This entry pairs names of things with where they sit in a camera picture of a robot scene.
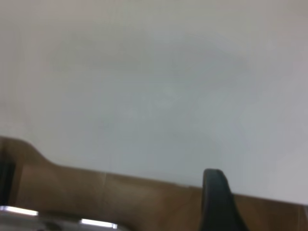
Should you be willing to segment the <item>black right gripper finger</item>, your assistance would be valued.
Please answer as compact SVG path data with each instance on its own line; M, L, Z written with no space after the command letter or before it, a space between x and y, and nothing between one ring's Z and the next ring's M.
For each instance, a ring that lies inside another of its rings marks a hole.
M224 173L205 169L201 198L201 231L247 231Z

